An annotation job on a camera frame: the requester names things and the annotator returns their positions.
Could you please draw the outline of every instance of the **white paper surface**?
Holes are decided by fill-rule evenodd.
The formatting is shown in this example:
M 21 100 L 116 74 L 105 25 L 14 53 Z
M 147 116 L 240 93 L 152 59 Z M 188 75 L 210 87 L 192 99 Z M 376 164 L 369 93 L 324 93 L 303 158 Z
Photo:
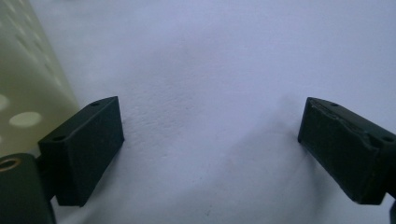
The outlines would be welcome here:
M 126 141 L 65 223 L 389 223 L 297 142 L 308 96 L 396 133 L 396 2 L 32 0 L 81 104 Z

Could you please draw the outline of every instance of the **beige perforated surface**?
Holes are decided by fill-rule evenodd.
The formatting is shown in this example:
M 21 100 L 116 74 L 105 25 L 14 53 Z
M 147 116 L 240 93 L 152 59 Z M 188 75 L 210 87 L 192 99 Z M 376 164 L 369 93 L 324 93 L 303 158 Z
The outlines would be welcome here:
M 0 156 L 35 147 L 77 111 L 29 2 L 0 0 Z

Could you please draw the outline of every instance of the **mounting hole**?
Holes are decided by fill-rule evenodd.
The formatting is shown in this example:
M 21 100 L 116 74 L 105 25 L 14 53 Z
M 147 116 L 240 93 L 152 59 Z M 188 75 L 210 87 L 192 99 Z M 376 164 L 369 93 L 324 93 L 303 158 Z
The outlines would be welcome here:
M 18 128 L 29 128 L 37 125 L 42 117 L 37 112 L 23 112 L 9 120 L 9 124 Z
M 17 167 L 21 163 L 19 158 L 11 158 L 0 161 L 0 172 L 4 172 Z
M 59 142 L 59 141 L 64 140 L 65 138 L 66 138 L 66 136 L 62 135 L 62 136 L 52 138 L 52 141 Z
M 9 105 L 9 100 L 5 95 L 0 94 L 0 111 L 6 109 Z
M 382 137 L 382 140 L 386 141 L 386 142 L 394 142 L 395 140 L 391 137 Z

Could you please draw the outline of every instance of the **metal grommet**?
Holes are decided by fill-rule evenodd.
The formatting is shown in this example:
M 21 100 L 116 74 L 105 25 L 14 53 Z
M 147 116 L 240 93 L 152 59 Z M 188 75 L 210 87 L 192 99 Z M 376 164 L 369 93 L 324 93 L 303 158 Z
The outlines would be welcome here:
M 9 158 L 9 159 L 0 161 L 0 172 L 4 172 L 4 171 L 7 171 L 7 170 L 14 169 L 20 163 L 21 163 L 21 159 L 17 158 L 17 157 Z

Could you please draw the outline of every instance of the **white background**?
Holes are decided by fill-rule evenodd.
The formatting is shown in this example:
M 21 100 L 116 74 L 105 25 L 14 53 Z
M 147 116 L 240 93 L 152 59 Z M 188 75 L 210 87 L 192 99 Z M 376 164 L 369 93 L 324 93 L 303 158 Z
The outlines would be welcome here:
M 31 0 L 81 106 L 126 141 L 64 223 L 389 223 L 296 138 L 305 99 L 396 133 L 395 1 Z

